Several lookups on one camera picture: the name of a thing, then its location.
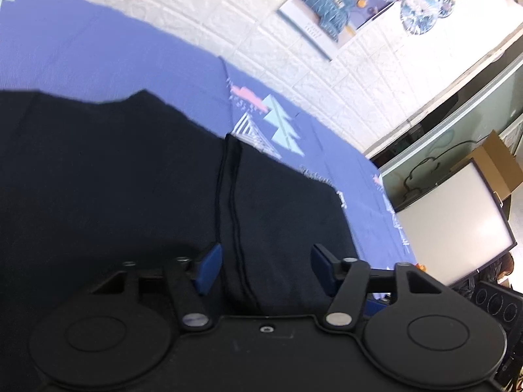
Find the black pants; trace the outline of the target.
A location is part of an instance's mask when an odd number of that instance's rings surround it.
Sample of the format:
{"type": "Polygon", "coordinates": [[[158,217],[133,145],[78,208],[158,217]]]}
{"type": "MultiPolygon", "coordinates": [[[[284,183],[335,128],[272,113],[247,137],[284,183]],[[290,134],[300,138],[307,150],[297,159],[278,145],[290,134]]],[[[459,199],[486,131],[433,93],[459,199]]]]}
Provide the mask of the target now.
{"type": "Polygon", "coordinates": [[[355,244],[333,188],[145,91],[102,105],[1,94],[1,388],[38,386],[39,319],[125,262],[223,247],[213,305],[238,315],[322,312],[310,251],[355,244]]]}

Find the white monitor screen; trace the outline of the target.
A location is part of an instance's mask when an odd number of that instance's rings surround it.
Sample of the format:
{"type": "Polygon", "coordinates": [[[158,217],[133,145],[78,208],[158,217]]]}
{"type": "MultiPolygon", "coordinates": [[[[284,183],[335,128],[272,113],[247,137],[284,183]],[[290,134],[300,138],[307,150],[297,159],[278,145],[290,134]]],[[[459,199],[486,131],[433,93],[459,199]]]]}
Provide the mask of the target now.
{"type": "Polygon", "coordinates": [[[417,263],[449,287],[517,244],[499,200],[472,160],[396,215],[417,263]]]}

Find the glass partition window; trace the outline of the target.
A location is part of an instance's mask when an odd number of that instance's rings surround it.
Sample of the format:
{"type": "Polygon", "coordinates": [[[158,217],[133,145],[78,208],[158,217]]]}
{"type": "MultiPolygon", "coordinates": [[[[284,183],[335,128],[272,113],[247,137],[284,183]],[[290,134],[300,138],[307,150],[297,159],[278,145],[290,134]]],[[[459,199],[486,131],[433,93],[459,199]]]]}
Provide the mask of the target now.
{"type": "Polygon", "coordinates": [[[512,155],[522,153],[522,56],[504,54],[371,158],[393,208],[437,185],[496,131],[512,155]]]}

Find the cardboard box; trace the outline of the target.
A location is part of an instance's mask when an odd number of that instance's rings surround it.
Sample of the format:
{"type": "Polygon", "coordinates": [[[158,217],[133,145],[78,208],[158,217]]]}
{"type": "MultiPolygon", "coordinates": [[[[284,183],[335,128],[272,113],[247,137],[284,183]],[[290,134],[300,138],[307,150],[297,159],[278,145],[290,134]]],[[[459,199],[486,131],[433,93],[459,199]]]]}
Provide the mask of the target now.
{"type": "Polygon", "coordinates": [[[495,131],[488,135],[482,145],[452,166],[451,172],[459,170],[470,160],[474,161],[488,186],[501,201],[522,184],[521,167],[495,131]]]}

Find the purple printed bed sheet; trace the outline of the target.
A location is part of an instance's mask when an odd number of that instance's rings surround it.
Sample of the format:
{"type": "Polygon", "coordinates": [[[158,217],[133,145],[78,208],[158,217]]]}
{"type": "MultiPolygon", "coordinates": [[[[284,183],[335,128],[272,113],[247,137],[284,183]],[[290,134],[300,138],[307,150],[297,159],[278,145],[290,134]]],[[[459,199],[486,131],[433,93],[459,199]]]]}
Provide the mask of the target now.
{"type": "Polygon", "coordinates": [[[1,94],[40,92],[102,105],[145,91],[219,138],[327,184],[355,256],[413,262],[377,168],[279,93],[220,57],[84,0],[1,0],[1,94]]]}

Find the bedding wall poster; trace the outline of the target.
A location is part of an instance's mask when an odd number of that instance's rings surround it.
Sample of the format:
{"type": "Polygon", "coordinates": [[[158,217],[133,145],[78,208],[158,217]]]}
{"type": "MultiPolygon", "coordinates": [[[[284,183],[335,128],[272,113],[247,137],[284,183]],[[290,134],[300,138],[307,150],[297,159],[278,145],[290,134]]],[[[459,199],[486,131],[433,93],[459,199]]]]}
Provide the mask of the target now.
{"type": "Polygon", "coordinates": [[[384,0],[287,0],[278,12],[328,60],[393,2],[384,0]]]}

